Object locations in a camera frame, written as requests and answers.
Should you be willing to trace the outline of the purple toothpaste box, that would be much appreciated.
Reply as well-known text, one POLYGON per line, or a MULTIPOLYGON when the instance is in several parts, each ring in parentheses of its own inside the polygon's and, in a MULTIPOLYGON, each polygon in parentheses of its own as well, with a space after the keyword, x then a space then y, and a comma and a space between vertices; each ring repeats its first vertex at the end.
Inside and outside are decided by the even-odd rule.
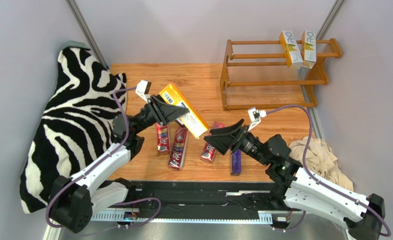
POLYGON ((235 152, 230 154, 231 171, 232 176, 239 176, 242 173, 242 152, 237 149, 235 152))

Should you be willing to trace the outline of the silver yellow R.O.C.S. toothpaste box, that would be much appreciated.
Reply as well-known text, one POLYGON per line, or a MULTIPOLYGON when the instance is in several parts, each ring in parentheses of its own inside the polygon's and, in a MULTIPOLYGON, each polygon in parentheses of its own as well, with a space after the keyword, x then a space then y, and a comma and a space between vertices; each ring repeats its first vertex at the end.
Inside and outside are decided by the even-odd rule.
POLYGON ((303 65, 303 58, 294 33, 291 30, 282 30, 279 41, 287 67, 299 69, 303 65))

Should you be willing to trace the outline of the orange white R.O.C.S. toothpaste box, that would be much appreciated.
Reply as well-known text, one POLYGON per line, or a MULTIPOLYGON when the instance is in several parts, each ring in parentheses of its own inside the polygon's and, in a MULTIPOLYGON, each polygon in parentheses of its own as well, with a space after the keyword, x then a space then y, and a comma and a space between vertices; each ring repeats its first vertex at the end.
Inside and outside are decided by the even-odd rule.
POLYGON ((302 34, 302 66, 312 69, 317 61, 317 42, 314 31, 305 30, 302 34))

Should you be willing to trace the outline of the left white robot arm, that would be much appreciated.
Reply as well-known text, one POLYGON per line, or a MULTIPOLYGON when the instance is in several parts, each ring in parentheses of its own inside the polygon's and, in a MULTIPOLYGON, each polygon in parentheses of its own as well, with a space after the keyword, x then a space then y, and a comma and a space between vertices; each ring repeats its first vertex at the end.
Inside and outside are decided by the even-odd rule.
POLYGON ((168 125, 186 115, 190 109, 185 104, 173 105, 161 95, 150 96, 140 112, 127 116, 119 107, 124 124, 114 128, 120 141, 83 170, 70 177, 59 176, 53 183, 45 220, 54 228, 66 228, 72 233, 81 232, 93 215, 109 208, 133 206, 141 201, 129 197, 136 186, 118 178, 105 184, 107 178, 119 167, 130 162, 141 150, 144 138, 138 133, 156 123, 168 125))

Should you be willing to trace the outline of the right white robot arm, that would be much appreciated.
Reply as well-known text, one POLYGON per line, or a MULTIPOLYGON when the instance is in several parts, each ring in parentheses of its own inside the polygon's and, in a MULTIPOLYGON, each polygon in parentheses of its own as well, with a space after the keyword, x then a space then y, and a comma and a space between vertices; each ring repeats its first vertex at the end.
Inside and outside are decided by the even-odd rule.
POLYGON ((241 119, 234 125, 212 129, 203 139, 220 154, 240 150, 262 165, 274 182, 268 199, 272 206, 302 210, 334 222, 355 240, 377 240, 385 217, 384 199, 358 194, 336 185, 290 157, 291 149, 280 134, 261 142, 241 119))

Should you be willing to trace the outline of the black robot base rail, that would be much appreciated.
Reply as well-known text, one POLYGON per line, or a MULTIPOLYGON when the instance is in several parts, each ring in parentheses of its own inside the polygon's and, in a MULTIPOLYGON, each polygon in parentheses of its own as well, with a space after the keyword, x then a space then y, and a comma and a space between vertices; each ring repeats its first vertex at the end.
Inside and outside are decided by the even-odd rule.
POLYGON ((287 228, 294 211, 274 203, 273 182, 134 181, 129 205, 111 206, 94 220, 118 224, 156 223, 261 224, 287 228))

